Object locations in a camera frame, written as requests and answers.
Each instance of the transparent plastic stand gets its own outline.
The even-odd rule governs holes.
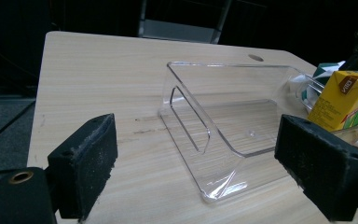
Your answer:
[[[290,66],[168,63],[159,114],[206,202],[273,183],[281,114],[308,113]]]

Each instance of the yellow juice box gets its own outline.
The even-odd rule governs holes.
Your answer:
[[[358,71],[336,71],[308,115],[332,132],[358,125]]]

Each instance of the mounting hole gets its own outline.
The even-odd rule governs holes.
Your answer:
[[[358,159],[358,154],[356,154],[356,153],[351,153],[351,157],[354,157],[355,159]]]
[[[248,54],[249,58],[256,60],[258,62],[264,62],[264,59],[262,59],[261,57],[254,55],[254,54]]]
[[[248,135],[251,136],[251,137],[256,137],[256,133],[253,130],[249,130]]]
[[[26,171],[20,172],[18,174],[13,175],[9,180],[9,184],[20,184],[32,178],[34,172]]]
[[[71,156],[73,156],[75,153],[73,152],[73,151],[64,151],[63,153],[62,153],[62,155],[64,156],[64,157],[71,157]]]

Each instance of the black sponge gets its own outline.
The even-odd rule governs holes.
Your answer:
[[[115,116],[87,121],[48,155],[62,218],[86,219],[117,158]]]
[[[305,119],[282,115],[277,159],[330,221],[358,206],[358,149]]]

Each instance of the wooden table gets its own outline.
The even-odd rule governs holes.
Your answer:
[[[49,33],[28,166],[46,168],[47,155],[84,122],[115,113],[116,167],[87,223],[329,223],[290,176],[219,203],[202,200],[158,116],[166,63],[171,61],[282,64],[310,74],[315,70],[281,50]],[[76,223],[57,218],[59,223]]]

